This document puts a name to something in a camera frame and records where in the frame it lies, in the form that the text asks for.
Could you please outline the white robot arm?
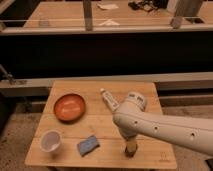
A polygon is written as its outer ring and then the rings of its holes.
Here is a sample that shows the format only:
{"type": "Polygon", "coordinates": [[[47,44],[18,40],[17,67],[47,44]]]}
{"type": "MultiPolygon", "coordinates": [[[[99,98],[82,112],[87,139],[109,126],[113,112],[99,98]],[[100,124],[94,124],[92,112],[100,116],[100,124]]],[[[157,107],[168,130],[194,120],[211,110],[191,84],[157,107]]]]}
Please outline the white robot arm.
{"type": "Polygon", "coordinates": [[[129,92],[113,114],[124,132],[143,134],[213,156],[213,119],[171,116],[145,112],[147,100],[129,92]]]}

